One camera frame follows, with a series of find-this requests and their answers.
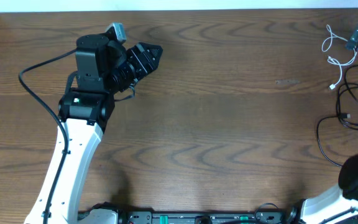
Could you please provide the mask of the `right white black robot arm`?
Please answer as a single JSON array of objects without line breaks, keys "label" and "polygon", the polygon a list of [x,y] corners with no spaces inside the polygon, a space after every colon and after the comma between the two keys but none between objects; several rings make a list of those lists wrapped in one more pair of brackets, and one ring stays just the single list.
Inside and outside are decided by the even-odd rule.
[{"label": "right white black robot arm", "polygon": [[358,64],[353,64],[358,55],[358,25],[349,39],[336,35],[328,24],[326,29],[330,36],[323,41],[322,52],[331,48],[334,39],[341,39],[346,42],[346,49],[354,54],[346,63],[328,55],[328,63],[338,66],[340,71],[338,81],[329,87],[331,90],[337,88],[336,114],[320,119],[316,125],[316,140],[320,152],[327,161],[341,168],[338,183],[316,197],[300,200],[277,223],[358,223],[358,154],[348,158],[343,164],[334,162],[324,152],[319,138],[319,126],[326,119],[337,119],[345,128],[358,131],[358,123],[348,121],[350,114],[341,110],[341,96],[344,93],[350,94],[358,103],[353,92],[358,90],[358,83],[347,81],[347,73],[358,67]]}]

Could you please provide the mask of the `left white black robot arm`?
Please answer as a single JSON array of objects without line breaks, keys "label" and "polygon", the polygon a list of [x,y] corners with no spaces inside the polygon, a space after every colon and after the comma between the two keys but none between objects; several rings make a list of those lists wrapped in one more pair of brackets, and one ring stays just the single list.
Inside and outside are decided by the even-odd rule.
[{"label": "left white black robot arm", "polygon": [[114,110],[117,92],[134,89],[158,68],[163,48],[111,31],[85,35],[73,53],[77,70],[67,80],[53,119],[58,135],[47,175],[26,223],[119,223],[119,213],[102,205],[83,214],[79,203],[90,162]]}]

